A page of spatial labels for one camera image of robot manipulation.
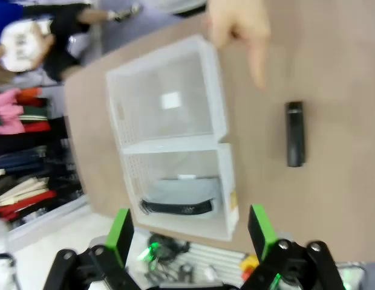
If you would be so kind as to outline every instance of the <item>white cloth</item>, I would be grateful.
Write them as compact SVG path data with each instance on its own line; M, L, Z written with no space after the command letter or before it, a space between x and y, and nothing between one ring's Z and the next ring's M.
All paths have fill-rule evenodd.
M0 44L5 46L5 55L1 58L2 66L8 71L20 73L28 71L33 61L41 53L37 37L32 33L32 20L16 21L2 31ZM50 33L50 20L39 20L43 35Z

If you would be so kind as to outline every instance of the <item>yellow object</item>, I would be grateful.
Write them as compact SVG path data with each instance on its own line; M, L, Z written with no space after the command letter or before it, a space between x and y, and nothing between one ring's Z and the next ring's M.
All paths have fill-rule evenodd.
M259 265L259 260L257 256L249 256L240 263L239 267L244 272L250 268L255 269L258 265Z

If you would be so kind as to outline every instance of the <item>yellow label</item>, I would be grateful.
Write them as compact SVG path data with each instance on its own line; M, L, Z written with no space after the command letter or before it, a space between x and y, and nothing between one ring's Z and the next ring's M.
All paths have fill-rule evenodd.
M238 207L238 200L236 191L232 191L230 194L230 210L234 211Z

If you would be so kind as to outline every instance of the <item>sneaker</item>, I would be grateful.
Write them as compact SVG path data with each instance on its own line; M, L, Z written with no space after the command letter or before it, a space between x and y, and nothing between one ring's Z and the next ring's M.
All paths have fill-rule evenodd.
M118 12L117 16L115 17L115 21L121 22L123 20L132 18L138 15L139 13L141 13L142 11L143 11L143 5L139 3L135 3L131 6L130 9Z

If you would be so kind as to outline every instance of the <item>brown table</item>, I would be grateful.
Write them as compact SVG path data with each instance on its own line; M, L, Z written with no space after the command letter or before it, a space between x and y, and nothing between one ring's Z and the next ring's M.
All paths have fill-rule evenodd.
M251 82L244 49L220 51L240 203L233 241L152 231L250 251L247 214L262 203L278 231L325 241L336 260L375 261L375 0L269 2L269 87ZM109 123L106 71L204 33L203 16L139 39L95 61L65 85L73 150L94 209L129 207ZM305 102L307 163L286 166L284 103Z

